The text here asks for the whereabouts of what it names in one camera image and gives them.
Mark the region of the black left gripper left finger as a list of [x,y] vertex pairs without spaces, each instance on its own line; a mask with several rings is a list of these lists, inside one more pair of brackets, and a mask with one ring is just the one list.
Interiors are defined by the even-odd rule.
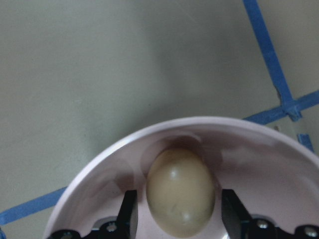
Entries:
[[50,234],[51,239],[134,239],[138,227],[137,190],[128,190],[124,194],[119,213],[116,217],[98,220],[91,231],[81,236],[75,230],[62,229]]

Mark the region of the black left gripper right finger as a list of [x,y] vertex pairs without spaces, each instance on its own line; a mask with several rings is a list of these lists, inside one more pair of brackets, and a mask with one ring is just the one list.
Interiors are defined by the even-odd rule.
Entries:
[[265,217],[252,216],[232,189],[223,189],[221,217],[231,239],[317,239],[319,227],[301,225],[289,233]]

